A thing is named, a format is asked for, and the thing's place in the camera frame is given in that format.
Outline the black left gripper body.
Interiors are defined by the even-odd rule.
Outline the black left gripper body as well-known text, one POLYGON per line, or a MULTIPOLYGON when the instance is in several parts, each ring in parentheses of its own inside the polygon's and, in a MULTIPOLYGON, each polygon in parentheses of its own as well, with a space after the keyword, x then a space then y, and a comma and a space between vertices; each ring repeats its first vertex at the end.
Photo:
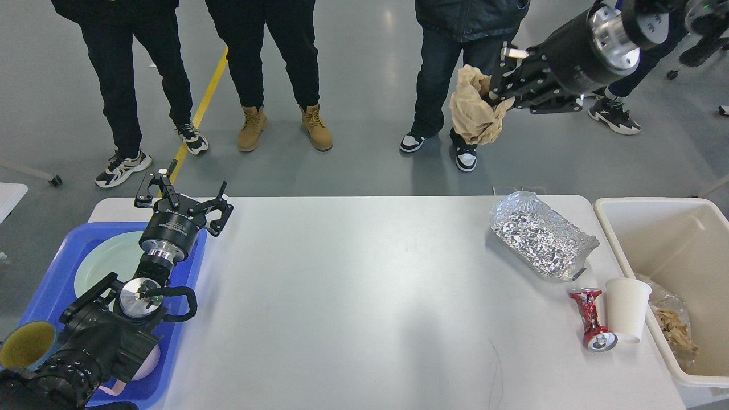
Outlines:
POLYGON ((160 199, 153 207, 153 217, 139 239, 143 255, 160 257, 170 263, 188 258, 198 232, 206 225, 202 203, 180 199, 174 208, 170 199, 160 199))

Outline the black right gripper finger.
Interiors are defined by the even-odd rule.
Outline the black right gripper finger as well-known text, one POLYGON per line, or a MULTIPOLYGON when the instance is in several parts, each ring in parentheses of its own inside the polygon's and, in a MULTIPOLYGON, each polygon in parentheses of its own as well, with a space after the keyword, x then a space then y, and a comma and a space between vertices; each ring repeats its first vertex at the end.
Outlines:
POLYGON ((513 109, 528 109, 531 114, 575 113, 583 109, 584 95, 560 91, 534 93, 502 92, 501 99, 514 98, 513 109))
POLYGON ((512 43, 503 43, 490 75, 490 97, 523 97, 544 80, 547 57, 539 47, 525 50, 512 43))

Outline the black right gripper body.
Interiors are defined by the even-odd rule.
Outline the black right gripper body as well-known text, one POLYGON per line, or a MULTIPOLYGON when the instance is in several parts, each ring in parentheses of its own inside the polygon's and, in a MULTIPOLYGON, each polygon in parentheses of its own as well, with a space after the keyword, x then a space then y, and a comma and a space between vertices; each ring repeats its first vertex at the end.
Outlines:
POLYGON ((581 94, 633 73, 640 49, 623 28, 621 12, 609 6, 584 11, 538 46, 555 80, 581 94))

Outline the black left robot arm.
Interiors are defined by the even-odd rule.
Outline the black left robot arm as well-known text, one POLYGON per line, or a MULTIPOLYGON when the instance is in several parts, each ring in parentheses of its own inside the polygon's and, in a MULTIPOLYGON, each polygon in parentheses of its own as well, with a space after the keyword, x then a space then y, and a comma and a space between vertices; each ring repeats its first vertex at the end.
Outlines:
POLYGON ((227 182, 205 202, 176 192, 170 180, 176 165, 146 174, 137 191, 135 207, 153 215, 138 242, 133 277, 123 282, 107 273, 60 315, 62 332, 48 348, 15 353, 21 362, 2 369, 3 409, 83 409, 109 379, 119 388, 131 382, 161 340, 153 333, 157 325, 197 314, 195 291, 171 286, 171 274, 200 230, 219 236, 234 206, 224 195, 227 182))

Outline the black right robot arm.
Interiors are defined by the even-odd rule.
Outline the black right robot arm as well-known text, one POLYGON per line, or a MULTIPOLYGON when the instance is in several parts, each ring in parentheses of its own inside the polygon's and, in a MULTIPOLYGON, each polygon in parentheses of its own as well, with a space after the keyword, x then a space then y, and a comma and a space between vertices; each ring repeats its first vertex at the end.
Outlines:
POLYGON ((540 44, 525 50, 504 44, 484 100, 532 114, 578 112, 585 93, 635 73, 677 25, 701 37, 683 59, 700 65, 727 43, 727 2, 624 1, 615 8, 596 1, 540 44))

